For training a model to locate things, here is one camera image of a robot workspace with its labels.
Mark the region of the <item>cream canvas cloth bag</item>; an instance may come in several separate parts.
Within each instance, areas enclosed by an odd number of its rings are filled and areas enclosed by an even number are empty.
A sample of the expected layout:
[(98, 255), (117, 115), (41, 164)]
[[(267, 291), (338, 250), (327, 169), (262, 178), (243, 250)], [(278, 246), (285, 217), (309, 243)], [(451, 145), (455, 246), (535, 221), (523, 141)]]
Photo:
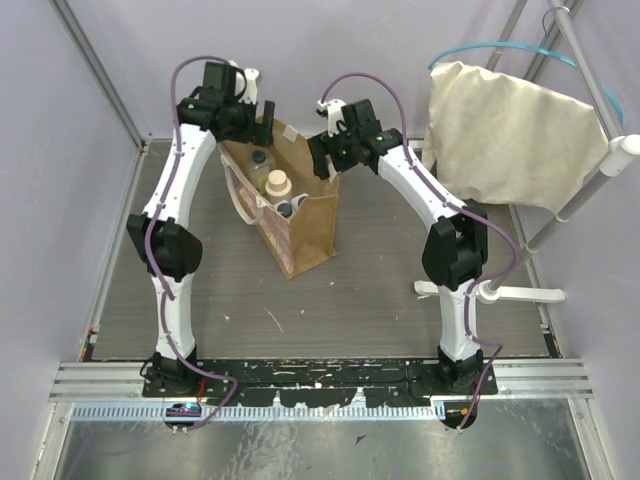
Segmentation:
[(460, 61), (431, 71), (422, 163), (456, 197), (559, 212), (608, 150), (594, 108)]

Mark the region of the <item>white bottle black cap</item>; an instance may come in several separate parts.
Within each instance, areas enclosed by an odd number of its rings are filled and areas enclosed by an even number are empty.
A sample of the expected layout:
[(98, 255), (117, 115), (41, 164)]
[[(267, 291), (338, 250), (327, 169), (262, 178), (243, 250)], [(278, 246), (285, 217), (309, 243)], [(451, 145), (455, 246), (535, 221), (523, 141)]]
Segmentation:
[(294, 208), (288, 201), (281, 201), (275, 205), (275, 209), (283, 218), (290, 218), (294, 214)]
[(296, 196), (296, 197), (294, 197), (294, 198), (292, 199), (292, 204), (293, 204), (296, 208), (299, 208), (299, 207), (300, 207), (300, 205), (301, 205), (301, 204), (302, 204), (306, 199), (308, 199), (308, 198), (309, 198), (309, 195), (308, 195), (308, 194), (306, 194), (306, 193), (300, 194), (300, 195), (298, 195), (298, 196)]

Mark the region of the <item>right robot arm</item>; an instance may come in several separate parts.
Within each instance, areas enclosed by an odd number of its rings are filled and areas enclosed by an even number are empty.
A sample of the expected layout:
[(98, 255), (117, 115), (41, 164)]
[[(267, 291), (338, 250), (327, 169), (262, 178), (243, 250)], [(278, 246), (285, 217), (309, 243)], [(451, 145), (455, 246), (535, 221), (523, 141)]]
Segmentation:
[(447, 392), (462, 393), (483, 368), (475, 282), (488, 257), (485, 212), (439, 184), (399, 130), (382, 128), (370, 101), (320, 100), (316, 112), (328, 126), (308, 140), (314, 174), (326, 180), (332, 173), (366, 166), (393, 186), (424, 224), (421, 262), (436, 286), (441, 311), (438, 379)]

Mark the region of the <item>teal hanger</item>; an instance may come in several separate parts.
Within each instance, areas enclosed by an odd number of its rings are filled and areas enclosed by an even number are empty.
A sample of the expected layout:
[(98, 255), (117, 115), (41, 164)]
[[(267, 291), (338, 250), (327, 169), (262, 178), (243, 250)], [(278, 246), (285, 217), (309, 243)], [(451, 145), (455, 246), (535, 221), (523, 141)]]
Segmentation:
[[(504, 50), (504, 49), (513, 49), (513, 50), (522, 50), (522, 51), (527, 51), (527, 52), (531, 52), (531, 53), (535, 53), (535, 54), (539, 54), (539, 55), (543, 55), (546, 56), (548, 58), (552, 58), (554, 60), (560, 61), (566, 65), (569, 65), (570, 67), (574, 68), (574, 69), (578, 69), (577, 64), (575, 63), (574, 60), (570, 59), (567, 56), (564, 56), (562, 54), (556, 53), (554, 51), (550, 51), (544, 48), (541, 48), (539, 46), (533, 46), (533, 45), (528, 45), (528, 44), (523, 44), (523, 43), (517, 43), (517, 42), (507, 42), (507, 41), (492, 41), (492, 42), (476, 42), (476, 43), (470, 43), (470, 44), (465, 44), (465, 45), (461, 45), (452, 49), (448, 49), (442, 53), (440, 53), (438, 56), (436, 56), (428, 65), (428, 69), (432, 70), (434, 68), (434, 66), (443, 58), (457, 54), (457, 53), (461, 53), (464, 51), (469, 51), (469, 50), (475, 50), (475, 49), (482, 49), (482, 48), (492, 48), (494, 50)], [(620, 124), (621, 127), (624, 126), (624, 111), (623, 108), (618, 100), (618, 98), (616, 97), (616, 95), (609, 89), (609, 87), (602, 83), (601, 87), (603, 89), (604, 94), (607, 97), (607, 100), (609, 102), (609, 104), (611, 105), (611, 107), (614, 109), (616, 116), (617, 116), (617, 120)]]

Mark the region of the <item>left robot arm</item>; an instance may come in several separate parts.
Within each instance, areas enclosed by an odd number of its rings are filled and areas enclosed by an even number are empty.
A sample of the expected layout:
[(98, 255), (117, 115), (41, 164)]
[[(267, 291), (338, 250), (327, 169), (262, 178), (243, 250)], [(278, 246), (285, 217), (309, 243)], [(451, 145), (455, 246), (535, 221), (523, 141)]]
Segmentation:
[(258, 103), (260, 73), (234, 61), (201, 55), (203, 80), (185, 98), (171, 78), (173, 138), (158, 183), (126, 230), (155, 291), (158, 337), (142, 371), (162, 393), (194, 395), (207, 378), (197, 369), (191, 290), (203, 257), (202, 242), (189, 231), (192, 201), (204, 167), (221, 141), (269, 147), (275, 104)]

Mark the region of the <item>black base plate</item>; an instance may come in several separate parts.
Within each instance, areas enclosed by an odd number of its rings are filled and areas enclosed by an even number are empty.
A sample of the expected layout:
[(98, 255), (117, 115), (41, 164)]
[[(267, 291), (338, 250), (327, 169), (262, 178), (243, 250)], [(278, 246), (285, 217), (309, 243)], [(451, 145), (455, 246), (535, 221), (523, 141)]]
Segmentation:
[(140, 368), (146, 398), (199, 397), (217, 406), (230, 395), (227, 406), (286, 408), (346, 407), (356, 395), (376, 408), (429, 406), (441, 395), (472, 395), (477, 382), (447, 386), (436, 361), (420, 358), (377, 359), (227, 359), (204, 360), (199, 368), (220, 375), (205, 378), (184, 366), (167, 373), (147, 360)]

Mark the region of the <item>brown paper bag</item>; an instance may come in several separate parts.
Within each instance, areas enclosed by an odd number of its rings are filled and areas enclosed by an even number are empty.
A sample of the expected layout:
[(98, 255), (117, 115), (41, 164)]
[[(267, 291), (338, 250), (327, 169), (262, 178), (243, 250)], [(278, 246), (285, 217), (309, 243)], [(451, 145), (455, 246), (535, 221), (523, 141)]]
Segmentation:
[(273, 145), (268, 150), (276, 168), (286, 172), (292, 182), (292, 199), (306, 193), (290, 218), (283, 218), (265, 195), (249, 179), (249, 162), (255, 145), (230, 140), (218, 144), (225, 181), (232, 203), (248, 225), (254, 225), (273, 254), (283, 275), (291, 279), (336, 255), (334, 235), (337, 226), (339, 180), (320, 180), (313, 174), (307, 139), (292, 126), (276, 120)]

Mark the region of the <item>clear glass bottle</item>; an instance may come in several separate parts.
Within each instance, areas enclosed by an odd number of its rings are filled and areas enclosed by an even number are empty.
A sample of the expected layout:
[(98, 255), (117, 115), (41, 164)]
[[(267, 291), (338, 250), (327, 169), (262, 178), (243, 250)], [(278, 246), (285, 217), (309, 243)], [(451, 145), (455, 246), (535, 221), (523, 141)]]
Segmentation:
[(249, 162), (249, 179), (261, 195), (266, 194), (268, 175), (275, 169), (275, 158), (270, 151), (256, 149), (252, 152)]

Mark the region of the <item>beige round bottle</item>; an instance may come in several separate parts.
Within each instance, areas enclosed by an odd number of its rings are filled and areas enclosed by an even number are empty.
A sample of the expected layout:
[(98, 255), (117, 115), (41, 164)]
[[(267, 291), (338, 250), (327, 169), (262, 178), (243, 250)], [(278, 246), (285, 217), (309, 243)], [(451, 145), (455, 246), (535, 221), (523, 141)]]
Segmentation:
[(275, 169), (269, 172), (265, 183), (266, 198), (272, 205), (279, 202), (290, 202), (292, 199), (292, 182), (285, 171)]

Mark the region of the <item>white rack foot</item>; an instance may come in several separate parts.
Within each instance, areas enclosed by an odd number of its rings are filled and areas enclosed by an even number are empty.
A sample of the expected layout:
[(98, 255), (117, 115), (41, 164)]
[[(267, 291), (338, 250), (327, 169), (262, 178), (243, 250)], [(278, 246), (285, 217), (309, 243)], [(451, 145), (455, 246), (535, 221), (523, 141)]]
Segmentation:
[[(490, 281), (483, 282), (477, 290), (478, 299), (485, 304), (492, 304), (497, 301), (531, 302), (539, 304), (556, 304), (566, 299), (565, 293), (561, 289), (545, 289), (534, 287), (513, 287), (500, 286), (496, 290), (489, 287)], [(439, 296), (442, 287), (438, 287), (429, 281), (415, 281), (414, 291), (419, 296)]]

